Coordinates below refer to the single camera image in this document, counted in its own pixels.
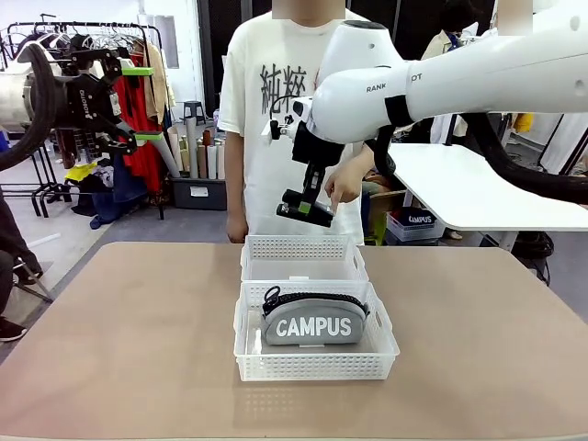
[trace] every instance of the black cable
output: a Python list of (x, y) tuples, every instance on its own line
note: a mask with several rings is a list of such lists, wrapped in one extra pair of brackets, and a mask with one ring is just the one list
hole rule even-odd
[(548, 284), (548, 287), (550, 287), (551, 286), (551, 270), (549, 269), (549, 262), (547, 260), (545, 261), (545, 270), (548, 273), (547, 284)]
[(588, 179), (548, 175), (515, 164), (504, 150), (487, 114), (469, 113), (462, 118), (471, 127), (486, 161), (502, 179), (544, 198), (588, 204)]
[(284, 95), (284, 96), (280, 96), (278, 98), (276, 98), (276, 100), (272, 103), (272, 107), (269, 108), (269, 118), (272, 119), (274, 117), (274, 106), (276, 105), (277, 101), (280, 101), (282, 99), (286, 99), (286, 98), (300, 98), (297, 95)]
[(55, 120), (55, 83), (43, 49), (38, 44), (29, 44), (19, 60), (30, 62), (35, 74), (35, 115), (21, 140), (8, 152), (0, 154), (0, 171), (21, 163), (33, 154), (49, 136)]

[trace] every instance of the table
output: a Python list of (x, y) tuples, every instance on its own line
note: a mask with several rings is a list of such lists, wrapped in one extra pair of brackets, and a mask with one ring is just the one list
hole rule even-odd
[(107, 245), (0, 366), (0, 434), (588, 434), (588, 328), (499, 249), (363, 249), (401, 354), (386, 381), (242, 383), (239, 245)]
[(460, 145), (392, 144), (396, 176), (447, 227), (459, 232), (505, 232), (512, 251), (519, 232), (588, 232), (588, 210), (542, 198), (499, 177), (486, 160)]

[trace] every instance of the white table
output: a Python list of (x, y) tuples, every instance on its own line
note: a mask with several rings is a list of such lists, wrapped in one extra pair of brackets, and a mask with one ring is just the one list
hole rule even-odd
[(519, 232), (588, 232), (588, 210), (542, 198), (500, 178), (478, 154), (460, 145), (392, 144), (396, 176), (447, 227), (460, 232), (503, 232), (512, 251)]

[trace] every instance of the gray bin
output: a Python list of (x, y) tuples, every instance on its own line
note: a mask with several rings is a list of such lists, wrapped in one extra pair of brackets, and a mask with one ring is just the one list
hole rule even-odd
[(218, 179), (172, 177), (175, 206), (179, 209), (227, 209), (225, 182)]

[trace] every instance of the box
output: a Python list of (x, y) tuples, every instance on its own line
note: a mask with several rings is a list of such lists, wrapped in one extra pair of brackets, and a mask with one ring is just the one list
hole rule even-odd
[[(367, 303), (370, 314), (361, 341), (324, 347), (268, 345), (261, 332), (262, 305), (266, 292), (275, 285), (284, 294), (343, 294)], [(400, 353), (384, 304), (366, 281), (243, 282), (233, 328), (242, 381), (386, 379)]]
[[(430, 217), (430, 212), (422, 210), (424, 217)], [(427, 241), (443, 237), (445, 224), (440, 220), (423, 225), (402, 225), (392, 213), (387, 214), (388, 230), (400, 242)]]
[(247, 236), (241, 280), (368, 280), (349, 236)]
[(227, 192), (224, 181), (172, 177), (175, 206), (179, 209), (227, 209)]

